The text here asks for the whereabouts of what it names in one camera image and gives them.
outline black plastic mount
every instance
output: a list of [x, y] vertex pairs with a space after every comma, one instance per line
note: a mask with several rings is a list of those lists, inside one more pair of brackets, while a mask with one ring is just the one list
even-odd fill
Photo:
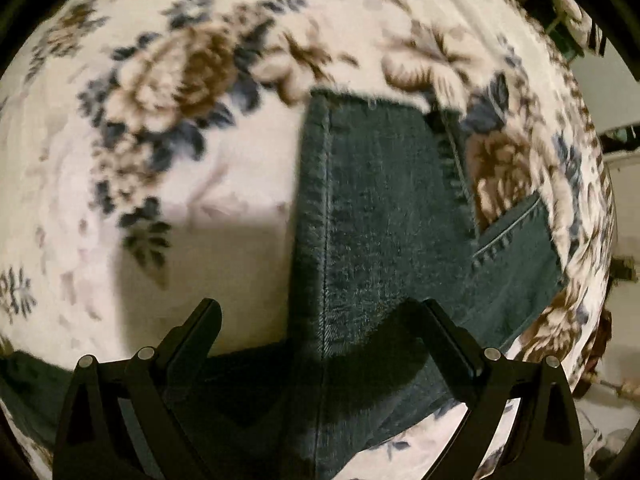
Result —
[[[516, 420], [488, 478], [584, 478], [577, 414], [557, 359], [515, 362], [497, 349], [483, 349], [433, 300], [407, 300], [401, 309], [454, 398], [468, 407], [423, 480], [471, 480], [510, 399], [520, 399]], [[186, 398], [221, 326], [219, 304], [203, 300], [157, 349], [146, 347], [128, 361], [103, 364], [93, 356], [81, 358], [58, 428], [53, 480], [218, 480], [171, 407]], [[132, 416], [126, 417], [123, 405], [132, 407]], [[137, 439], [132, 437], [136, 431]], [[224, 480], [235, 479], [225, 475]]]

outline denim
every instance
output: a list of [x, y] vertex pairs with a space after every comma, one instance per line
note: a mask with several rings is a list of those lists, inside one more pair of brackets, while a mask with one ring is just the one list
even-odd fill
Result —
[[[450, 404], [403, 321], [404, 298], [435, 298], [482, 346], [505, 351], [561, 289], [538, 194], [479, 233], [464, 142], [444, 114], [436, 119], [385, 100], [313, 92], [289, 341], [209, 358], [174, 408], [203, 460], [225, 477], [254, 476], [238, 471], [245, 456], [261, 461], [260, 478], [328, 480], [359, 451]], [[0, 396], [18, 427], [49, 448], [69, 378], [21, 353], [0, 367]]]
[[282, 478], [332, 478], [450, 395], [401, 321], [435, 298], [506, 350], [562, 287], [533, 194], [481, 235], [460, 142], [417, 109], [315, 92], [302, 139]]

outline floral bedspread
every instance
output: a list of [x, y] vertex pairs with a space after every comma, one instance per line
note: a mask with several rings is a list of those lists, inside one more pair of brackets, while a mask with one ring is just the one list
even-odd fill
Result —
[[[203, 297], [225, 307], [213, 352], [283, 338], [314, 86], [459, 110], [481, 227], [540, 192], [569, 284], [509, 357], [555, 354], [575, 385], [604, 299], [610, 182], [574, 78], [513, 0], [69, 0], [0, 81], [0, 355], [126, 359]], [[464, 412], [337, 478], [421, 478]], [[50, 456], [18, 439], [50, 478]]]

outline seam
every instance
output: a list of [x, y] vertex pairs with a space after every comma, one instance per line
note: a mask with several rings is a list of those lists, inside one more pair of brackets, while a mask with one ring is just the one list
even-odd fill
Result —
[[[460, 154], [458, 153], [458, 147], [456, 146], [456, 141], [454, 140], [451, 130], [447, 124], [444, 124], [444, 129], [447, 132], [447, 139], [449, 140], [449, 145], [451, 146], [453, 160], [456, 163], [456, 170], [458, 171], [458, 178], [460, 180], [460, 184], [462, 185], [462, 191], [466, 196], [466, 201], [469, 204], [471, 211], [473, 211], [473, 207], [474, 207], [473, 204], [475, 203], [475, 201], [474, 201], [474, 198], [471, 196], [471, 193], [468, 190], [468, 187], [466, 185], [465, 171], [462, 168], [462, 162], [460, 161]], [[474, 224], [474, 231], [476, 233], [476, 238], [478, 238], [480, 235], [480, 231], [478, 228], [478, 222], [476, 221], [475, 218], [474, 218], [473, 224]]]
[[522, 220], [526, 218], [538, 206], [538, 204], [540, 204], [541, 200], [542, 199], [538, 197], [538, 199], [533, 203], [533, 205], [531, 205], [524, 213], [522, 213], [517, 220], [515, 220], [509, 227], [507, 227], [504, 231], [502, 231], [499, 235], [497, 235], [497, 237], [491, 240], [487, 245], [485, 245], [481, 249], [478, 249], [473, 254], [472, 258], [475, 258], [476, 256], [479, 256], [481, 253], [485, 252], [489, 247], [494, 245], [496, 242], [504, 238], [510, 231], [515, 229], [522, 222]]
[[322, 333], [322, 347], [320, 352], [320, 398], [318, 402], [318, 412], [316, 413], [316, 439], [314, 442], [314, 464], [318, 460], [318, 447], [320, 442], [320, 423], [322, 418], [322, 411], [324, 410], [324, 384], [326, 382], [326, 369], [324, 367], [324, 356], [326, 352], [326, 303], [327, 303], [327, 260], [328, 260], [328, 248], [329, 248], [329, 209], [332, 197], [331, 179], [329, 178], [331, 169], [331, 111], [329, 103], [324, 100], [324, 118], [322, 118], [322, 133], [323, 144], [322, 150], [324, 152], [324, 194], [322, 196], [322, 236], [324, 237], [324, 243], [322, 244], [322, 311], [320, 315], [320, 330]]

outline rivet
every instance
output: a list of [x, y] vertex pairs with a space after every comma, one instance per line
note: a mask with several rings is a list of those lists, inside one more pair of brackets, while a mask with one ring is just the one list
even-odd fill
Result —
[[497, 361], [502, 357], [502, 353], [497, 348], [485, 348], [484, 357], [489, 359], [489, 361]]
[[78, 359], [78, 366], [81, 368], [88, 368], [94, 362], [94, 358], [91, 355], [83, 355]]
[[545, 362], [552, 368], [558, 368], [560, 366], [560, 360], [555, 355], [546, 356]]
[[156, 354], [156, 350], [151, 346], [145, 346], [138, 350], [138, 358], [143, 361], [149, 361]]

